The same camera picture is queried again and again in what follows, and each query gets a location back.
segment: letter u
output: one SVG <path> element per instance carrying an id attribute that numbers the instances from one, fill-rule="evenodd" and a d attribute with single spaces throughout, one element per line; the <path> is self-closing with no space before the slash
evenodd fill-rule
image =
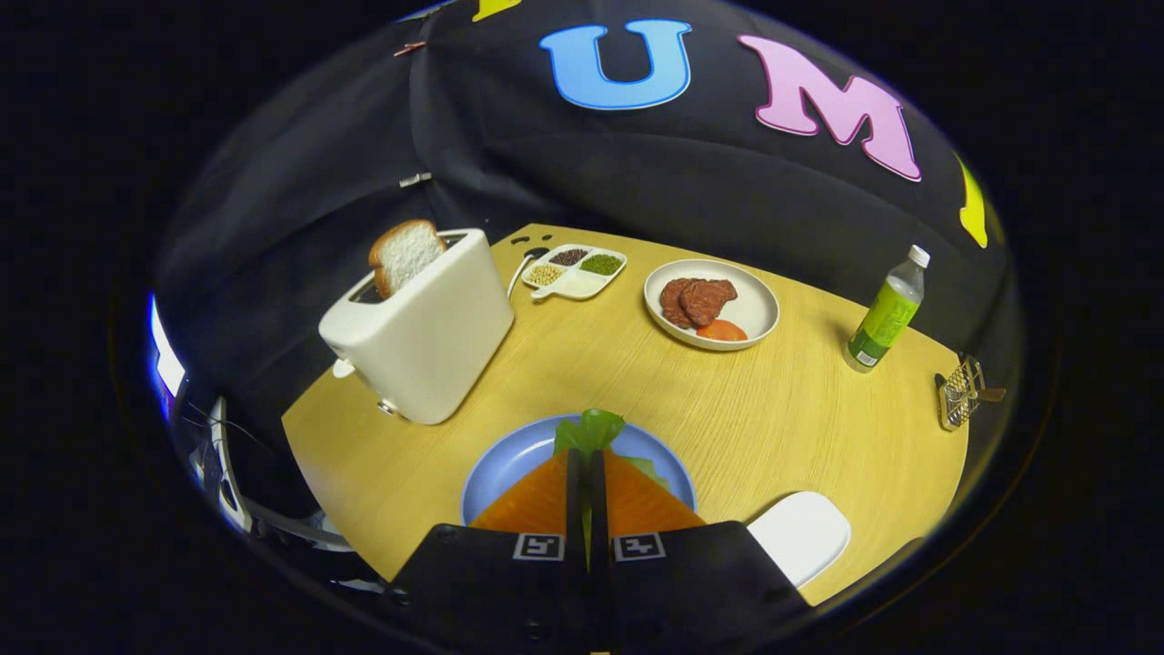
<path id="1" fill-rule="evenodd" d="M 591 109 L 641 109 L 674 100 L 687 90 L 691 72 L 682 35 L 691 26 L 651 19 L 631 21 L 626 30 L 643 35 L 651 59 L 651 73 L 638 81 L 615 81 L 603 74 L 598 38 L 606 28 L 602 26 L 573 27 L 541 40 L 562 98 Z"/>

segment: wire basket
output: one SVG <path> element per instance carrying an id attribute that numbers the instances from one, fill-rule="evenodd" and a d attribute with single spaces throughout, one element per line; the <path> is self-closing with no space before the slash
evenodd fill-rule
<path id="1" fill-rule="evenodd" d="M 942 382 L 938 387 L 942 428 L 953 432 L 970 421 L 981 401 L 998 403 L 1006 390 L 989 390 L 982 378 L 982 366 L 971 356 Z"/>

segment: white toaster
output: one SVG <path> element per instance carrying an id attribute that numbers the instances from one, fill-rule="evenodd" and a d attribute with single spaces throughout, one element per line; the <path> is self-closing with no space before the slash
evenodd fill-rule
<path id="1" fill-rule="evenodd" d="M 369 272 L 319 321 L 336 378 L 356 373 L 382 411 L 425 426 L 456 412 L 513 323 L 485 233 L 436 234 L 448 249 L 399 291 L 382 299 Z"/>

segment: wooden table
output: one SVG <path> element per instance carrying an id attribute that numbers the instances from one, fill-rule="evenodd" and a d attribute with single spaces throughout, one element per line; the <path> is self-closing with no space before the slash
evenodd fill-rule
<path id="1" fill-rule="evenodd" d="M 553 238 L 542 241 L 544 234 Z M 492 245 L 508 283 L 533 245 L 587 243 L 627 255 L 589 300 L 540 304 L 518 282 L 512 330 L 461 408 L 440 426 L 382 414 L 355 376 L 324 372 L 283 425 L 304 477 L 356 551 L 391 579 L 440 522 L 460 524 L 469 470 L 510 432 L 601 407 L 666 443 L 695 484 L 708 522 L 748 522 L 796 491 L 824 494 L 847 517 L 844 555 L 801 592 L 819 604 L 902 544 L 931 531 L 958 486 L 967 427 L 938 425 L 934 375 L 957 356 L 914 330 L 868 376 L 840 348 L 865 307 L 751 266 L 780 299 L 776 329 L 755 347 L 708 353 L 668 337 L 643 283 L 677 258 L 715 258 L 658 243 L 528 225 Z"/>

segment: bottle cap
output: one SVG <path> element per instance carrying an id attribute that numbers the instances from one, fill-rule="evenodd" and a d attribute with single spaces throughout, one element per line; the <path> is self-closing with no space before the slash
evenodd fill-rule
<path id="1" fill-rule="evenodd" d="M 923 250 L 917 245 L 909 247 L 909 258 L 914 259 L 914 263 L 925 268 L 930 264 L 930 252 Z"/>

